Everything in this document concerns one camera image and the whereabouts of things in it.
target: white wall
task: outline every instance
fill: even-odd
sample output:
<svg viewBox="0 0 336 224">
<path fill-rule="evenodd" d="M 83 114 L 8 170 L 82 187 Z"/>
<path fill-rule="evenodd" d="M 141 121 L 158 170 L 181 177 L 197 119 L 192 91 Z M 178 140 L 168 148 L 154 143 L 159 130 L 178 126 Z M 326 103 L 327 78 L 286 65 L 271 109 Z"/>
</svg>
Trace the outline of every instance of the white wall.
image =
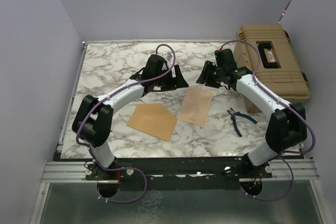
<svg viewBox="0 0 336 224">
<path fill-rule="evenodd" d="M 281 23 L 310 81 L 307 119 L 317 144 L 313 156 L 336 220 L 336 1 L 293 0 Z"/>
<path fill-rule="evenodd" d="M 60 0 L 0 0 L 0 222 L 28 223 L 81 55 Z"/>
<path fill-rule="evenodd" d="M 84 40 L 230 39 L 275 23 L 289 0 L 61 0 Z"/>
</svg>

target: tan toolbox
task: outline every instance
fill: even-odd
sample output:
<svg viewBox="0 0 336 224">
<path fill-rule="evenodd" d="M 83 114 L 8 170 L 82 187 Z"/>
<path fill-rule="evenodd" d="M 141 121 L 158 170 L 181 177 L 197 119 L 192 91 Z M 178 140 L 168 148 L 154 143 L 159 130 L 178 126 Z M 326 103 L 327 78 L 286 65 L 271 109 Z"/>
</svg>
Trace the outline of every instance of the tan toolbox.
<svg viewBox="0 0 336 224">
<path fill-rule="evenodd" d="M 256 77 L 265 86 L 291 103 L 304 102 L 310 97 L 306 75 L 301 72 L 289 36 L 280 24 L 246 24 L 238 29 L 236 36 L 259 50 L 262 62 Z M 258 56 L 247 44 L 237 43 L 234 57 L 238 67 L 254 71 L 257 66 Z M 244 97 L 244 100 L 247 112 L 260 112 L 249 99 Z"/>
</svg>

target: brown paper sheet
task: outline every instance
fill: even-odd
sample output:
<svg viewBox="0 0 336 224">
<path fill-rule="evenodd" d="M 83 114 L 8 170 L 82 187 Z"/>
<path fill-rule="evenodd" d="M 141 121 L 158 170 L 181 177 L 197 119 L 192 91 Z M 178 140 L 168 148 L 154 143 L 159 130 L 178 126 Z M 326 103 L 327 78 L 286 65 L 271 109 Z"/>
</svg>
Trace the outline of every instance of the brown paper sheet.
<svg viewBox="0 0 336 224">
<path fill-rule="evenodd" d="M 138 104 L 127 126 L 148 135 L 169 141 L 177 117 L 159 103 Z"/>
<path fill-rule="evenodd" d="M 205 127 L 213 91 L 190 87 L 185 93 L 178 120 Z"/>
</svg>

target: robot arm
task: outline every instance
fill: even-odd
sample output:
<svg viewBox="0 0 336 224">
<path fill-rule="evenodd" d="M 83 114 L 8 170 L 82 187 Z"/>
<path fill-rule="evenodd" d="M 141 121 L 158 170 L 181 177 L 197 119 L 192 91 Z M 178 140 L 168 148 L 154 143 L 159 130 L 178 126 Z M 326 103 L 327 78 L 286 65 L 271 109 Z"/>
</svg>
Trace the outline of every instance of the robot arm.
<svg viewBox="0 0 336 224">
<path fill-rule="evenodd" d="M 155 78 L 166 72 L 167 69 L 167 61 L 163 57 L 159 55 L 151 55 L 146 66 L 132 75 L 122 86 L 97 98 L 87 95 L 82 100 L 72 124 L 72 130 L 76 133 L 89 111 L 99 101 L 102 101 L 106 97 L 110 97 L 110 95 L 116 91 L 121 90 L 97 107 L 96 111 L 93 112 L 94 114 L 97 114 L 97 118 L 94 119 L 93 117 L 90 117 L 80 132 L 80 138 L 90 145 L 90 150 L 104 167 L 109 167 L 115 159 L 115 156 L 108 145 L 107 138 L 111 132 L 113 115 L 117 111 L 128 103 L 145 96 L 149 92 L 169 91 L 189 87 L 188 83 L 184 80 L 178 65 L 174 66 L 175 77 L 169 72 L 155 81 L 132 86 L 132 84 L 139 81 Z"/>
<path fill-rule="evenodd" d="M 278 101 L 270 99 L 254 83 L 252 72 L 249 69 L 237 67 L 230 49 L 216 51 L 215 57 L 217 65 L 206 61 L 197 83 L 219 88 L 223 82 L 251 100 L 269 119 L 265 136 L 266 141 L 244 155 L 245 169 L 253 169 L 255 166 L 262 165 L 287 148 L 295 146 L 307 138 L 307 128 L 304 123 L 280 105 L 279 101 L 292 107 L 305 119 L 305 110 L 301 104 L 291 104 L 260 83 L 263 88 L 277 97 Z"/>
</svg>

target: pliers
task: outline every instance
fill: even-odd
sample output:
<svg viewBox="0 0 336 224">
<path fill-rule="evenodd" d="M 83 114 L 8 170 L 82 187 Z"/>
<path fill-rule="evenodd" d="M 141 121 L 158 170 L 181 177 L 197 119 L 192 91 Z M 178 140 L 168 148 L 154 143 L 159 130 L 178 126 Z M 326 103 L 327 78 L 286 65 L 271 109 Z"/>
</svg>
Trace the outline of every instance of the pliers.
<svg viewBox="0 0 336 224">
<path fill-rule="evenodd" d="M 253 122 L 254 124 L 257 124 L 257 121 L 254 120 L 252 117 L 250 117 L 249 115 L 245 115 L 245 114 L 242 114 L 240 113 L 239 111 L 236 112 L 234 111 L 232 108 L 230 108 L 230 110 L 227 111 L 230 115 L 231 115 L 231 120 L 233 122 L 233 126 L 235 128 L 235 131 L 237 132 L 238 136 L 241 137 L 242 134 L 241 132 L 239 131 L 238 129 L 238 126 L 237 126 L 237 122 L 236 122 L 236 117 L 235 116 L 241 116 L 242 118 L 246 118 L 246 119 L 249 119 L 251 122 Z"/>
</svg>

